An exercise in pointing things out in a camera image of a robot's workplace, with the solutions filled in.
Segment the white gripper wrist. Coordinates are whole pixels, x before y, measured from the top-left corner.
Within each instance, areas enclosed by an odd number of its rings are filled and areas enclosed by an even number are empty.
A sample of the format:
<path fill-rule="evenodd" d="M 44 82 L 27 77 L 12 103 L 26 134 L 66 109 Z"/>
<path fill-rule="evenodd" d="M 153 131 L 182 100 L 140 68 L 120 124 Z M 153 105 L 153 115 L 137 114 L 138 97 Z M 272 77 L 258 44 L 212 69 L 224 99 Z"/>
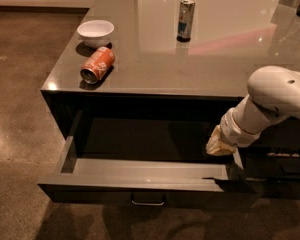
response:
<path fill-rule="evenodd" d="M 206 144 L 206 152 L 209 155 L 231 155 L 236 151 L 236 147 L 248 147 L 260 137 L 260 132 L 248 133 L 241 129 L 234 120 L 233 112 L 234 109 L 230 108 L 222 116 L 220 126 L 214 128 Z"/>

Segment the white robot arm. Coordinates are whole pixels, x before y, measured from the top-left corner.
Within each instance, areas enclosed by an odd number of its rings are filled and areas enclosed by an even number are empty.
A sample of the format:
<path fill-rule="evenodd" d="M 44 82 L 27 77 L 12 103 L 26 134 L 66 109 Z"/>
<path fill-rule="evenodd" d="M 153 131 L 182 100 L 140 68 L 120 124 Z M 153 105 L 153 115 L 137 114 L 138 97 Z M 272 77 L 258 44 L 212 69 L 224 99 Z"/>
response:
<path fill-rule="evenodd" d="M 300 120 L 300 72 L 279 66 L 259 68 L 249 77 L 247 96 L 214 128 L 206 152 L 223 156 L 249 147 L 270 126 Z"/>

